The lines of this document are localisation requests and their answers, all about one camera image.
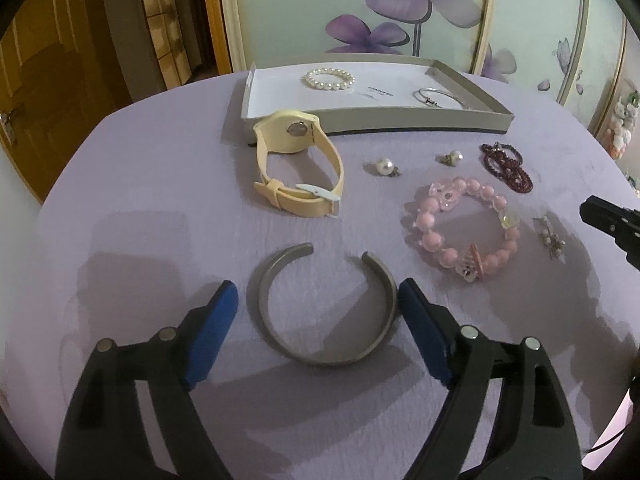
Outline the brown wooden door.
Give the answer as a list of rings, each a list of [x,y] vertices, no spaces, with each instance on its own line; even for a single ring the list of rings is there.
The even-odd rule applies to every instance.
[[[1,36],[1,147],[37,200],[130,102],[103,0],[21,3]]]

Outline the grey cardboard tray box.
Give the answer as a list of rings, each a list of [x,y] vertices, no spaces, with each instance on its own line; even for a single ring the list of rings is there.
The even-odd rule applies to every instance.
[[[352,88],[317,90],[304,76],[317,68],[338,68],[355,77]],[[465,110],[431,108],[417,101],[419,88],[445,89]],[[447,64],[405,55],[326,53],[256,62],[247,74],[241,119],[245,139],[253,126],[279,110],[319,117],[327,134],[383,131],[471,131],[505,134],[513,113],[465,74]]]

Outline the cream yellow wrist watch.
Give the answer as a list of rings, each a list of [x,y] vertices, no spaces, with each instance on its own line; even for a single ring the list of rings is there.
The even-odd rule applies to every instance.
[[[256,162],[259,180],[255,191],[273,208],[303,218],[336,218],[340,215],[345,183],[345,169],[340,153],[323,131],[318,116],[300,110],[279,110],[256,122]],[[334,171],[336,181],[326,185],[309,182],[287,184],[271,177],[269,157],[293,156],[299,177],[302,162],[312,162],[309,155],[317,152],[324,156]]]

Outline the thin silver bangle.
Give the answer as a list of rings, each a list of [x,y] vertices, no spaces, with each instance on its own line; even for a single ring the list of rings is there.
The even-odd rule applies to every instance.
[[[423,105],[443,110],[465,110],[462,99],[445,89],[419,88],[412,92],[413,97]]]

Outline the small flower brooch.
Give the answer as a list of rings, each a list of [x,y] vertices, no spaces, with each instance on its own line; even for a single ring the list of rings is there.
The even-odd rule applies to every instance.
[[[566,243],[556,232],[553,223],[547,216],[535,217],[534,223],[538,237],[544,245],[544,249],[548,252],[549,258],[551,260],[564,261]]]

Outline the wardrobe door with purple flowers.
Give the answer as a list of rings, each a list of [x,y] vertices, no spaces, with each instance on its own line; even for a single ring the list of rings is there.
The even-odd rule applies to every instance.
[[[628,21],[616,0],[220,0],[235,70],[326,52],[395,53],[535,90],[600,130]]]

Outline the grey metal cuff bangle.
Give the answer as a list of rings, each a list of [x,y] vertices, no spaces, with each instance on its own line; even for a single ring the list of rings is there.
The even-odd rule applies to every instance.
[[[270,288],[277,275],[294,261],[311,256],[314,253],[314,245],[305,242],[290,246],[277,252],[265,267],[258,282],[257,309],[264,326],[266,338],[272,343],[273,348],[289,359],[306,365],[325,368],[337,368],[349,366],[367,359],[375,350],[381,347],[383,341],[390,336],[390,331],[398,315],[398,286],[393,275],[385,263],[373,252],[364,252],[360,256],[361,262],[371,270],[381,282],[385,292],[385,318],[378,333],[363,350],[350,356],[340,356],[337,360],[326,360],[314,356],[304,356],[294,350],[277,333],[269,316]]]

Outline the plush toy decorations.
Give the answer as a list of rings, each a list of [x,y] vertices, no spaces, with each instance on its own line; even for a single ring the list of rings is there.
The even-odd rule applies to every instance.
[[[621,159],[632,140],[632,132],[639,119],[639,91],[622,96],[614,104],[608,118],[601,144],[614,160]]]

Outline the pearl earring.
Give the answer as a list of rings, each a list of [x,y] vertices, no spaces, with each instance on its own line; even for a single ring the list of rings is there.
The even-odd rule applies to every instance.
[[[381,177],[394,178],[400,176],[400,170],[396,164],[388,157],[380,158],[375,163],[376,172]]]
[[[458,150],[453,150],[439,157],[439,161],[449,167],[457,167],[463,159],[463,154]]]

